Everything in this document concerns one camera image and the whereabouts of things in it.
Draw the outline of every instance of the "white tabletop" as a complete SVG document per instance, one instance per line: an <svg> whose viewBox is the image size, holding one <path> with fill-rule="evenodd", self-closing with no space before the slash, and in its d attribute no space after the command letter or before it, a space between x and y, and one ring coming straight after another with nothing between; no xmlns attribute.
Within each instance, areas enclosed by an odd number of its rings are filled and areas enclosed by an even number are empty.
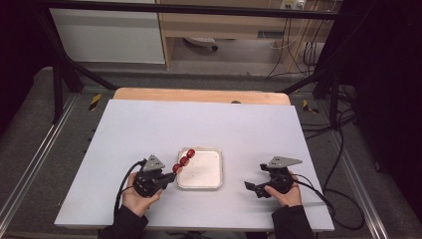
<svg viewBox="0 0 422 239"><path fill-rule="evenodd" d="M111 100L55 224L111 225L115 196L128 169L154 154L166 165L163 172L170 172L184 146L221 149L223 184L213 190L169 184L145 214L147 229L273 230L277 200L257 198L244 181L269 181L260 163L275 155L302 160L290 170L320 190L294 107ZM326 206L309 189L301 190L311 228L333 230Z"/></svg>

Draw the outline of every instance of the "square container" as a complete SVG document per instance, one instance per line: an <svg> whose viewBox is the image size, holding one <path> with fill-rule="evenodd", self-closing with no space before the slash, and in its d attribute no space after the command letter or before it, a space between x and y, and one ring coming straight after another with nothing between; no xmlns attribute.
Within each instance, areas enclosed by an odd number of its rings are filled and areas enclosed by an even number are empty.
<svg viewBox="0 0 422 239"><path fill-rule="evenodd" d="M195 155L183 171L177 174L177 184L185 189L215 189L223 183L223 158L221 150L215 147L183 147L179 159L193 148Z"/></svg>

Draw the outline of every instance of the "person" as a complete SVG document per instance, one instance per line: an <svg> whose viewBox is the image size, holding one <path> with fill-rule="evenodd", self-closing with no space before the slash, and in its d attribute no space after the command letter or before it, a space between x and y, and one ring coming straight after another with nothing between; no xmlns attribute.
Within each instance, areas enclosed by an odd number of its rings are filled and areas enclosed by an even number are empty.
<svg viewBox="0 0 422 239"><path fill-rule="evenodd" d="M133 185L135 175L136 173L132 173L129 176L127 186ZM297 183L294 183L286 194L282 194L268 185L265 186L265 190L282 206L272 214L277 239L314 238L302 206L301 190ZM146 198L137 194L132 187L125 190L114 222L102 230L101 239L141 238L143 229L148 224L144 214L149 206L159 199L161 193L162 190L159 190L152 197Z"/></svg>

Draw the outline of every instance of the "cherry tomato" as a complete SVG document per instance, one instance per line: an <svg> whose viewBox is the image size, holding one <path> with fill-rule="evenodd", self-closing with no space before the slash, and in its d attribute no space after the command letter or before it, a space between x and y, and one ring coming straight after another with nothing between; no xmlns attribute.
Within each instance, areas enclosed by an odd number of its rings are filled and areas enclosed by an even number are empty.
<svg viewBox="0 0 422 239"><path fill-rule="evenodd" d="M182 172L183 167L182 165L180 165L179 163L174 164L173 166L173 172L176 174L179 174L180 172Z"/></svg>
<svg viewBox="0 0 422 239"><path fill-rule="evenodd" d="M187 166L187 164L189 164L189 158L187 158L187 156L182 156L182 158L180 158L180 165Z"/></svg>
<svg viewBox="0 0 422 239"><path fill-rule="evenodd" d="M192 158L194 155L195 155L195 150L192 148L190 148L186 153L187 158Z"/></svg>

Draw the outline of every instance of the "gray carpet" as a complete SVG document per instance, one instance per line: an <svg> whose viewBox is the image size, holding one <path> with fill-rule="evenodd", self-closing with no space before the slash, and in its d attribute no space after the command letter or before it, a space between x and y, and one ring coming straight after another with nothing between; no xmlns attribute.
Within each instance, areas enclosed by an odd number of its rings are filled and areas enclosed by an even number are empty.
<svg viewBox="0 0 422 239"><path fill-rule="evenodd" d="M149 74L104 74L111 82L126 87L145 88L186 88L210 90L258 90L272 92L289 86L297 79L284 81L265 81L258 77L206 77L182 75L149 75ZM26 165L35 153L37 146L47 133L53 118L53 104L51 91L51 74L42 72L37 76L36 84L15 116L11 126L1 138L1 202L17 183ZM305 94L313 86L303 88ZM103 94L97 108L90 112L88 107L95 93L83 93L79 96L76 105L63 131L57 138L44 165L27 196L16 212L7 232L30 232L68 235L96 235L93 230L70 230L54 226L54 220L59 212L59 202L66 197L67 191L75 177L79 165L84 157L84 150L89 147L89 139L94 135L107 100L112 92ZM292 100L297 106L300 121L303 123L324 123L320 114L304 112L302 100ZM347 149L353 162L362 176L365 186L372 197L382 222L391 237L394 238L422 238L422 229L411 209L407 206L399 190L388 174L375 171L370 152L365 146L358 125L349 124L344 127L344 138ZM316 173L321 183L337 156L329 133L308 140L309 149L313 158ZM351 197L353 193L348 185L341 165L335 171L329 188L339 190ZM337 211L337 219L347 225L357 225L359 214L356 208L347 200L334 194L328 194ZM350 231L335 225L334 232L324 232L319 235L325 238L370 238L371 234L366 226L357 231Z"/></svg>

